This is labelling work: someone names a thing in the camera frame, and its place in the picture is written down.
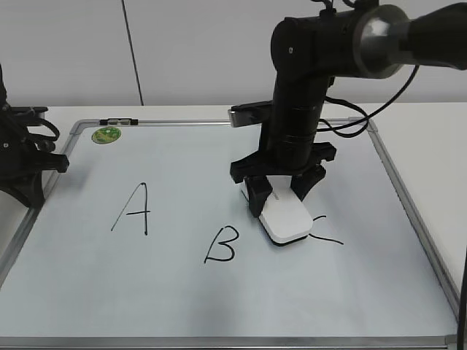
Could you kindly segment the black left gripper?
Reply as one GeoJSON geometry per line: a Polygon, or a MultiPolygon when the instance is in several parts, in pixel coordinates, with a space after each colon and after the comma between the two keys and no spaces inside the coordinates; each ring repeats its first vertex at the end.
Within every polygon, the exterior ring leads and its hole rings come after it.
{"type": "Polygon", "coordinates": [[[1,191],[25,207],[40,209],[45,203],[43,171],[65,173],[66,155],[55,154],[60,131],[45,119],[47,107],[1,108],[1,191]]]}

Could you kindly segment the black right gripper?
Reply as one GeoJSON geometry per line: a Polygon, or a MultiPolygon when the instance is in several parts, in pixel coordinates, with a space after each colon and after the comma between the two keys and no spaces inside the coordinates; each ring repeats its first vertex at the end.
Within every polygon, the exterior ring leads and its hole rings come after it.
{"type": "Polygon", "coordinates": [[[236,184],[245,179],[249,210],[254,218],[259,218],[273,190],[266,176],[291,176],[290,188],[303,201],[309,191],[325,178],[326,170],[321,162],[334,161],[335,156],[336,148],[331,143],[314,143],[305,164],[288,168],[274,160],[270,152],[256,151],[232,162],[230,175],[236,184]]]}

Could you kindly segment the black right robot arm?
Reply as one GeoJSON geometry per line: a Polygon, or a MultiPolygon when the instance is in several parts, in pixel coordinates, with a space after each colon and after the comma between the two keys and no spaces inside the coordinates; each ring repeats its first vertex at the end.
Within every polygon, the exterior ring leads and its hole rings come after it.
{"type": "Polygon", "coordinates": [[[325,177],[322,162],[332,161],[336,148],[314,138],[335,78],[386,79],[405,65],[466,69],[466,4],[411,19],[392,4],[351,1],[338,12],[327,1],[316,17],[282,20],[270,51],[272,99],[229,109],[233,127],[260,125],[257,151],[230,170],[235,183],[245,183],[254,217],[272,194],[270,176],[289,176],[299,199],[325,177]]]}

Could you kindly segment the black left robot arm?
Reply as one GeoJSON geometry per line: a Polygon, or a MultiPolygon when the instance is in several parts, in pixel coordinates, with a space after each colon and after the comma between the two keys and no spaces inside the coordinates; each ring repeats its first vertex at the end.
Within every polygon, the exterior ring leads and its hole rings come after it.
{"type": "Polygon", "coordinates": [[[55,154],[61,135],[45,119],[47,107],[13,107],[1,83],[1,191],[28,208],[45,203],[42,173],[63,174],[69,167],[64,154],[55,154]]]}

